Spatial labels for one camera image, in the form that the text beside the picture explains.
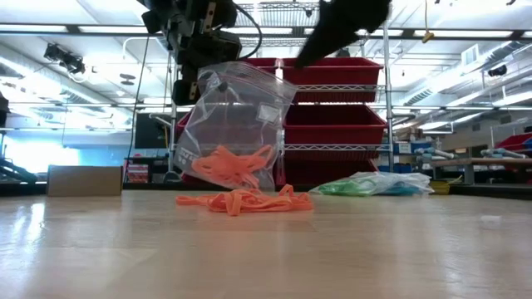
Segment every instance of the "orange cord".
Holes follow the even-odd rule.
[[[286,185],[279,196],[264,195],[258,190],[233,190],[205,196],[178,196],[178,205],[204,205],[213,212],[226,212],[238,216],[242,212],[306,211],[314,209],[310,195],[296,196],[293,187]]]
[[[243,156],[237,156],[220,145],[209,157],[195,159],[192,169],[211,183],[224,187],[258,189],[259,179],[253,172],[266,167],[272,156],[271,145],[264,146],[255,154]]]

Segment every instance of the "table surface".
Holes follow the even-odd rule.
[[[530,202],[313,197],[231,218],[176,194],[0,199],[2,299],[532,298]]]
[[[493,159],[493,158],[464,158],[464,159],[449,159],[432,161],[432,166],[457,166],[457,165],[508,165],[508,164],[522,164],[532,165],[532,159]]]

